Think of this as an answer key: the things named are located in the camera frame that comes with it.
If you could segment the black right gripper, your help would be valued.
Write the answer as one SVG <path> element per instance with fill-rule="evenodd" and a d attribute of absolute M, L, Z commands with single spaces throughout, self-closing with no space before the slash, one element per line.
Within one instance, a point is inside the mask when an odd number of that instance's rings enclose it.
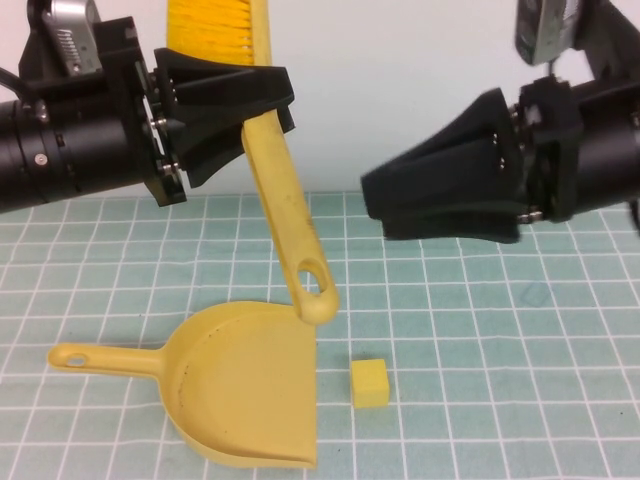
<path fill-rule="evenodd" d="M 389 240 L 512 244 L 519 223 L 576 213 L 583 120 L 566 81 L 543 77 L 509 108 L 481 94 L 428 140 L 361 177 L 367 212 Z"/>

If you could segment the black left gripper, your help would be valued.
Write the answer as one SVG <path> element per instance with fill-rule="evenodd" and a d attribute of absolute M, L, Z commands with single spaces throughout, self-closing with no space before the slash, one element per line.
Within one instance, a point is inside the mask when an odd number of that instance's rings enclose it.
<path fill-rule="evenodd" d="M 294 90 L 284 67 L 211 62 L 168 48 L 157 49 L 155 59 L 149 72 L 137 52 L 134 68 L 143 183 L 158 206 L 186 201 L 180 169 L 198 188 L 242 155 L 242 122 L 275 111 L 285 132 L 294 129 Z"/>

